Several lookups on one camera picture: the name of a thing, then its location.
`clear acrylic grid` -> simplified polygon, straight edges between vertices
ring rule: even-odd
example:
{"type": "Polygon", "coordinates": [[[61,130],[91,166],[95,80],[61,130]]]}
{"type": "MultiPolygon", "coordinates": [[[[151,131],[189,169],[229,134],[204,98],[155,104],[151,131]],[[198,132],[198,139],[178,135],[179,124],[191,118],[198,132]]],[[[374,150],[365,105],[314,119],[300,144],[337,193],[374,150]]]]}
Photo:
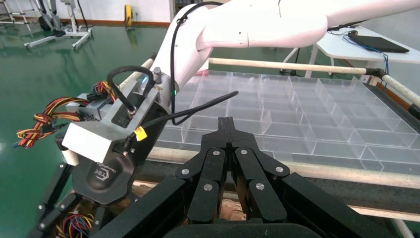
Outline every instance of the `clear acrylic grid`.
{"type": "Polygon", "coordinates": [[[356,78],[209,71],[182,88],[176,110],[234,90],[237,96],[182,125],[168,122],[157,146],[198,151],[201,136],[217,130],[217,117],[233,117],[280,161],[420,175],[419,134],[356,78]]]}

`white table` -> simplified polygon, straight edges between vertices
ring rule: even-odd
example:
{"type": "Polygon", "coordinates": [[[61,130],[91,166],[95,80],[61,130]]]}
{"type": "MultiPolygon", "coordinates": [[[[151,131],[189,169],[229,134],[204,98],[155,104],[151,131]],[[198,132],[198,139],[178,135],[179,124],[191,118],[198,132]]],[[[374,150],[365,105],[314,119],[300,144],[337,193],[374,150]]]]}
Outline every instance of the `white table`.
{"type": "MultiPolygon", "coordinates": [[[[362,26],[356,28],[342,28],[338,31],[333,31],[334,34],[342,34],[348,31],[356,30],[361,36],[377,36],[382,37],[390,42],[400,45],[408,50],[407,53],[385,53],[388,55],[388,62],[400,62],[400,63],[416,63],[420,64],[420,52],[405,46],[399,42],[384,37],[376,32],[368,30],[362,26]]],[[[332,35],[326,33],[325,36],[314,44],[312,48],[311,58],[309,64],[314,64],[318,49],[320,49],[326,56],[331,58],[331,65],[334,66],[334,59],[344,60],[362,60],[364,65],[358,65],[361,67],[375,68],[378,62],[383,62],[384,58],[382,55],[376,52],[371,52],[363,49],[362,47],[352,45],[343,39],[344,35],[332,35]]],[[[306,71],[305,77],[310,78],[312,71],[306,71]]],[[[360,80],[366,83],[369,76],[363,75],[360,80]]]]}

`reflective floor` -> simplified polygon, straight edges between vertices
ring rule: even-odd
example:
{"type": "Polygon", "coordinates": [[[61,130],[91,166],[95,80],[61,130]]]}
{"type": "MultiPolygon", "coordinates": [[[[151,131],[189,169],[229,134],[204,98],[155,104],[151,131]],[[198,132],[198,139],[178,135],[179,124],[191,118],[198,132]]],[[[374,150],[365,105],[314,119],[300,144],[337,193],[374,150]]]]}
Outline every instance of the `reflective floor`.
{"type": "MultiPolygon", "coordinates": [[[[33,148],[12,148],[18,139],[16,131],[31,128],[33,115],[57,97],[77,96],[90,91],[95,82],[106,79],[113,68],[142,64],[159,50],[166,34],[164,27],[142,27],[126,32],[124,27],[95,26],[94,39],[79,51],[66,39],[37,46],[30,50],[23,43],[48,35],[38,26],[31,27],[31,38],[25,26],[0,25],[0,237],[21,238],[34,225],[38,202],[56,166],[63,161],[54,136],[38,141],[33,148]]],[[[291,49],[250,48],[215,49],[212,57],[245,60],[283,61],[291,49]]],[[[309,61],[309,50],[303,48],[298,62],[309,61]]],[[[329,64],[329,58],[318,54],[317,63],[329,64]]],[[[344,62],[336,60],[339,66],[344,62]]],[[[211,65],[211,70],[278,74],[277,69],[211,65]]],[[[129,75],[115,78],[122,81],[129,75]]],[[[313,77],[328,78],[327,73],[313,77]]],[[[351,78],[351,75],[334,77],[351,78]]]]}

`robotic arm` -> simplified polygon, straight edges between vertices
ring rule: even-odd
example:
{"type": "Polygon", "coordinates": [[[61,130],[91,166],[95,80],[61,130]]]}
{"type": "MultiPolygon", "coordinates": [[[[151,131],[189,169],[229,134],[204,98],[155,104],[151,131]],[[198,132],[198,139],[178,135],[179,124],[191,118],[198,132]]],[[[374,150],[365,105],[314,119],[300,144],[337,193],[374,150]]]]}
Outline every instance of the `robotic arm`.
{"type": "MultiPolygon", "coordinates": [[[[105,104],[101,108],[96,107],[100,121],[73,122],[63,141],[65,147],[99,163],[115,158],[113,147],[144,119],[155,119],[170,113],[172,79],[175,79],[175,90],[182,90],[209,58],[214,47],[306,47],[321,39],[330,26],[407,11],[420,7],[420,1],[231,0],[213,9],[199,6],[192,4],[181,9],[169,26],[151,66],[159,91],[142,100],[138,97],[144,94],[140,83],[132,82],[122,93],[138,109],[135,115],[127,115],[120,100],[110,108],[105,104]]],[[[154,141],[147,142],[151,145],[150,149],[162,128],[152,132],[154,141]]],[[[147,156],[149,150],[142,151],[145,151],[142,156],[147,156]]]]}
{"type": "MultiPolygon", "coordinates": [[[[152,68],[170,75],[170,46],[179,11],[152,68]]],[[[189,14],[176,38],[175,79],[180,88],[197,72],[214,47],[306,47],[328,27],[392,15],[420,7],[418,0],[231,0],[189,14]]]]}

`yellow wire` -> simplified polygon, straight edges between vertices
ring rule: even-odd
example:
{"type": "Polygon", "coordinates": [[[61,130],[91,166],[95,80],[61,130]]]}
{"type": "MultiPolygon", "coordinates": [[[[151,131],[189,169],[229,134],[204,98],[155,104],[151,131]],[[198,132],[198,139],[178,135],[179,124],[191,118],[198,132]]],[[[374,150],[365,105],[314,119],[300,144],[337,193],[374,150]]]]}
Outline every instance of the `yellow wire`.
{"type": "Polygon", "coordinates": [[[57,228],[57,230],[58,230],[59,234],[64,236],[64,232],[63,232],[63,230],[60,228],[60,226],[59,226],[59,225],[56,225],[55,227],[57,228]]]}
{"type": "Polygon", "coordinates": [[[92,228],[92,223],[89,221],[89,218],[86,216],[83,216],[83,218],[85,219],[85,221],[88,223],[89,228],[92,228]]]}

